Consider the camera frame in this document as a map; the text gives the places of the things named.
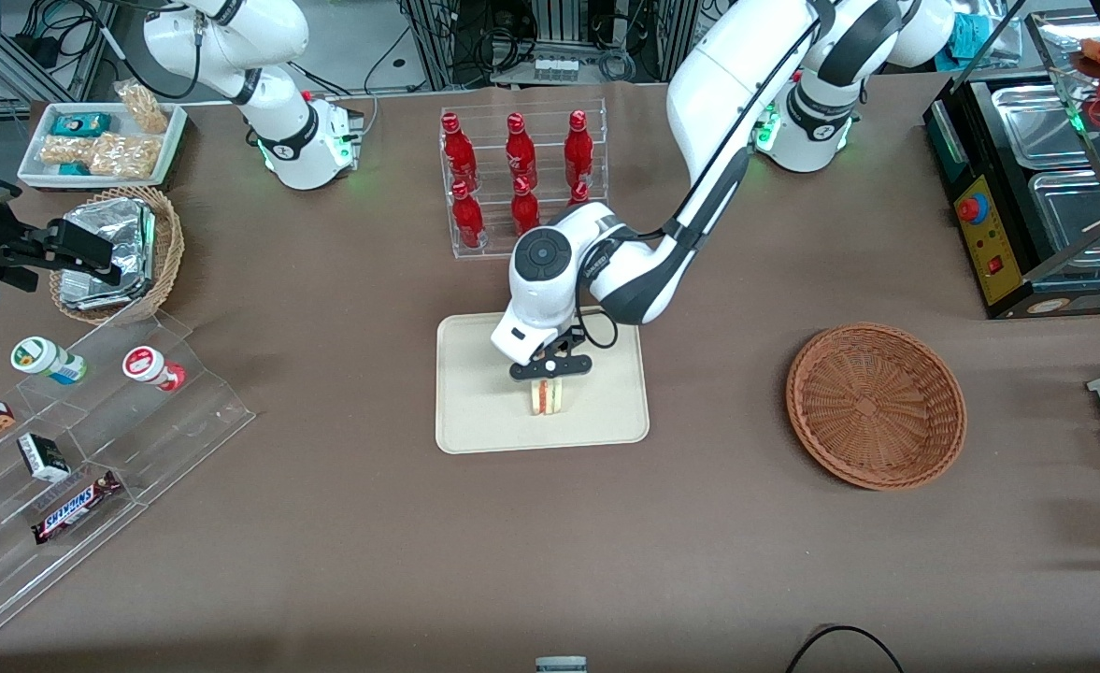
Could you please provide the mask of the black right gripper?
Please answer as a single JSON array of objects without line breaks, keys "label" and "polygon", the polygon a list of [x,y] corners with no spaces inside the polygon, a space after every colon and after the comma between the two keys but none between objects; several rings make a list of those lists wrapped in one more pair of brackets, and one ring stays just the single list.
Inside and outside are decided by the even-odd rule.
[{"label": "black right gripper", "polygon": [[[98,282],[118,287],[125,273],[121,265],[110,264],[101,268],[85,263],[110,261],[112,251],[112,243],[75,222],[50,221],[46,227],[23,225],[0,242],[0,282],[36,284],[36,273],[29,269],[32,265],[50,271],[63,268],[61,285]],[[66,263],[66,256],[75,261]]]}]

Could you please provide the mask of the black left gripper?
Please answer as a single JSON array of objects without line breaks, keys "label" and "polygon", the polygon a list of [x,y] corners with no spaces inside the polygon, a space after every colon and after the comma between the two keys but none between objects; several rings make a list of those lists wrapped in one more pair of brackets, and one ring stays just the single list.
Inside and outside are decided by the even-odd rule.
[{"label": "black left gripper", "polygon": [[559,379],[559,405],[565,404],[566,376],[587,375],[593,369],[588,354],[575,354],[574,347],[587,340],[582,326],[571,326],[561,336],[552,340],[534,354],[528,364],[512,364],[508,375],[514,380],[529,380],[531,405],[538,405],[538,380]]}]

